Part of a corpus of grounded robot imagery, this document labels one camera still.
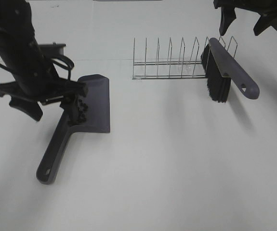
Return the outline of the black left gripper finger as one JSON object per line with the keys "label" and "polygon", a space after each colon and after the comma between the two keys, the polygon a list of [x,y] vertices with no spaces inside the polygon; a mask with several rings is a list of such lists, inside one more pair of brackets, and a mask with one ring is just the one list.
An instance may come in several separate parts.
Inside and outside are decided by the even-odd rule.
{"label": "black left gripper finger", "polygon": [[35,121],[40,121],[43,115],[43,111],[41,110],[40,106],[35,102],[29,102],[19,98],[11,97],[9,106],[25,113]]}
{"label": "black left gripper finger", "polygon": [[82,123],[78,123],[78,95],[70,95],[66,96],[61,100],[60,107],[64,110],[66,115],[68,116],[67,124],[69,126],[79,125]]}

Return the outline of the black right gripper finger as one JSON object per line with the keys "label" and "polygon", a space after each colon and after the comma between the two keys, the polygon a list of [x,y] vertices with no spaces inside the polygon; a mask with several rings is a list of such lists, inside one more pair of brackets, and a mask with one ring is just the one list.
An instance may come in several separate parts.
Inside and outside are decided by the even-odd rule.
{"label": "black right gripper finger", "polygon": [[263,13],[256,22],[253,31],[255,36],[259,36],[262,32],[272,26],[273,22],[277,19],[277,12]]}
{"label": "black right gripper finger", "polygon": [[221,7],[221,22],[219,32],[220,35],[225,35],[229,26],[237,18],[235,8],[230,6]]}

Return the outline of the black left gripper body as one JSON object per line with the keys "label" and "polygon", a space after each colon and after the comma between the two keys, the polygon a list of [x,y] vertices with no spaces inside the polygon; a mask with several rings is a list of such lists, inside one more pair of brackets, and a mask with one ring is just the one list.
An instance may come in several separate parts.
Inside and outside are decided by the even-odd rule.
{"label": "black left gripper body", "polygon": [[72,95],[87,95],[87,86],[83,82],[60,77],[27,77],[13,73],[15,81],[0,83],[0,97],[9,95],[20,100],[43,105],[61,101]]}

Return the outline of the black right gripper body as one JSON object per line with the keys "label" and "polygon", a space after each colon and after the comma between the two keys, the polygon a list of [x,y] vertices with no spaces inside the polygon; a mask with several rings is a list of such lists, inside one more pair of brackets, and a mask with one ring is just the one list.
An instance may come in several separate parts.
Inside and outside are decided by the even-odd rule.
{"label": "black right gripper body", "polygon": [[214,0],[215,9],[222,8],[224,16],[235,16],[235,8],[262,16],[277,15],[277,0]]}

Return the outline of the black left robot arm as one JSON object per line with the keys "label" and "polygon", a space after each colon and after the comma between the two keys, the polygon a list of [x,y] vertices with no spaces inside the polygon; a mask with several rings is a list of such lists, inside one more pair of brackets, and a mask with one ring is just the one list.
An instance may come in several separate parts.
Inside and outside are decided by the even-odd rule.
{"label": "black left robot arm", "polygon": [[0,97],[9,95],[10,107],[40,121],[41,106],[59,102],[70,126],[86,121],[88,106],[79,99],[87,95],[86,85],[71,80],[74,62],[57,46],[37,43],[25,0],[0,0],[0,57],[0,68],[14,77],[0,84]]}

